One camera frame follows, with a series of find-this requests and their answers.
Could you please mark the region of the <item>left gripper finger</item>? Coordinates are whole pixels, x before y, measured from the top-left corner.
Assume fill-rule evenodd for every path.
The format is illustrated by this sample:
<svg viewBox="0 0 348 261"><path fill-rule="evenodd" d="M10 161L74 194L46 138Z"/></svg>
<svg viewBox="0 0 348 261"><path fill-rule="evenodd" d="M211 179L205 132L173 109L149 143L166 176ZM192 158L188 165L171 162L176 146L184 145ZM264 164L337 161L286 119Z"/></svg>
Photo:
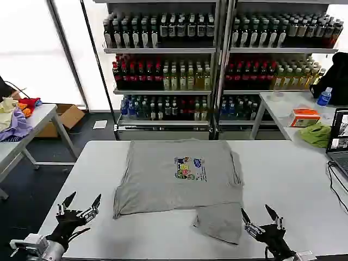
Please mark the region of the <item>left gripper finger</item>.
<svg viewBox="0 0 348 261"><path fill-rule="evenodd" d="M58 212L57 215L63 215L65 210L68 209L68 207L70 206L71 202L73 201L75 195L76 195L76 191L74 191L71 195L69 195L68 197L66 197L63 202L61 204L58 204Z"/></svg>
<svg viewBox="0 0 348 261"><path fill-rule="evenodd" d="M99 194L93 201L91 207L77 215L77 217L81 219L82 223L90 222L99 213L98 209L100 206L101 197L102 195Z"/></svg>

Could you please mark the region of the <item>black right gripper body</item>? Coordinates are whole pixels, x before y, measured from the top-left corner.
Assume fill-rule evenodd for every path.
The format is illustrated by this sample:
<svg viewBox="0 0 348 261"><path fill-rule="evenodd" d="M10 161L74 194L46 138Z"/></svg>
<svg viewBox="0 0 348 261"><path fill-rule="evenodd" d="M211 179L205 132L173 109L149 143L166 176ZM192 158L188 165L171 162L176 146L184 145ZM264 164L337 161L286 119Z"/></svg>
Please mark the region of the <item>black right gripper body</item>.
<svg viewBox="0 0 348 261"><path fill-rule="evenodd" d="M265 243L275 259L295 257L295 251L292 251L284 240L284 229L278 229L276 224L262 225L260 228L264 232L257 234L256 240Z"/></svg>

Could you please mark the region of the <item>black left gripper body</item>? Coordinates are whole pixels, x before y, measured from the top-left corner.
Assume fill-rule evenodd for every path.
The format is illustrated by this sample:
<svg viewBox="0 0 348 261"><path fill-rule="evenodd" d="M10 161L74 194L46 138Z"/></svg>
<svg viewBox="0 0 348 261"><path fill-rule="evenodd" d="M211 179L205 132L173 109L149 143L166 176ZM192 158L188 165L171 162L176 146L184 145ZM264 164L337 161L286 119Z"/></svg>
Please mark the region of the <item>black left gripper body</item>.
<svg viewBox="0 0 348 261"><path fill-rule="evenodd" d="M58 214L56 216L58 224L53 232L46 236L46 239L68 244L75 229L86 225L86 219L79 216L81 212L81 210L65 210L63 214Z"/></svg>

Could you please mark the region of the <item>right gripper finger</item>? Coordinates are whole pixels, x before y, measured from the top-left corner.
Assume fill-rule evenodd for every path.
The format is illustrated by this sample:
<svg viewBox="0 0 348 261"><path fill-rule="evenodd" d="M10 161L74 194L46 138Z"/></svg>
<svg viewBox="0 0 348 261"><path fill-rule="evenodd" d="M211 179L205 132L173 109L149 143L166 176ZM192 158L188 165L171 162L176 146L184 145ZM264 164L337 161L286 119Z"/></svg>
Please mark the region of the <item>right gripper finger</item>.
<svg viewBox="0 0 348 261"><path fill-rule="evenodd" d="M261 235L264 234L263 229L251 222L249 216L243 208L241 208L241 213L244 222L244 229L251 237L258 239Z"/></svg>
<svg viewBox="0 0 348 261"><path fill-rule="evenodd" d="M274 209L272 209L269 205L265 205L265 208L268 212L268 214L270 215L273 223L271 224L268 224L268 225L265 225L265 230L267 232L270 232L270 231L286 231L286 228L284 226L284 218L283 217L280 217L276 211Z"/></svg>

